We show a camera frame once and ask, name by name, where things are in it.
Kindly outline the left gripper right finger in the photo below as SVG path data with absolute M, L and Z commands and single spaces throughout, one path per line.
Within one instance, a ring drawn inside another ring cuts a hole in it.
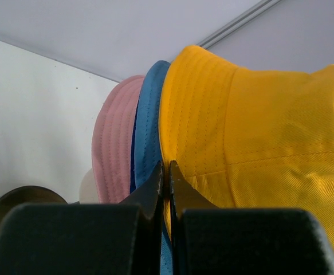
M 334 274 L 318 220 L 301 209 L 220 209 L 170 164 L 175 274 Z

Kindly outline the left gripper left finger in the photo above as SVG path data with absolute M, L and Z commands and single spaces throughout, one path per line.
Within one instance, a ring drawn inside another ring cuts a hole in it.
M 0 225 L 0 274 L 159 274 L 163 165 L 118 204 L 26 203 Z

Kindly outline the dark blue bucket hat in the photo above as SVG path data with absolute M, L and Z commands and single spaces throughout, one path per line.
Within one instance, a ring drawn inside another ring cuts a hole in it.
M 136 109 L 136 112 L 135 112 L 135 119 L 134 119 L 134 124 L 133 124 L 131 154 L 130 154 L 130 193 L 133 193 L 136 190 L 135 161 L 134 161 L 136 121 L 137 121 L 137 109 Z

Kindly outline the light blue hat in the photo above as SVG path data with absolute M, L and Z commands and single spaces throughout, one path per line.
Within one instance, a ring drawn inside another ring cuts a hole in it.
M 159 108 L 164 80 L 170 63 L 157 61 L 147 72 L 140 90 L 133 135 L 133 179 L 136 190 L 163 163 L 159 141 Z

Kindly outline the pink bucket hat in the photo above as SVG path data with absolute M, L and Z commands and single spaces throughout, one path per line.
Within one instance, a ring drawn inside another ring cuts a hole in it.
M 97 116 L 91 151 L 101 203 L 119 203 L 130 194 L 133 127 L 143 80 L 136 75 L 117 84 Z

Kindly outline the yellow hat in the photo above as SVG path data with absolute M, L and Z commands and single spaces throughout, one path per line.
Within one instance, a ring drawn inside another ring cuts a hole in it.
M 300 208 L 334 249 L 334 65 L 257 71 L 196 45 L 173 60 L 159 110 L 164 165 L 220 208 Z

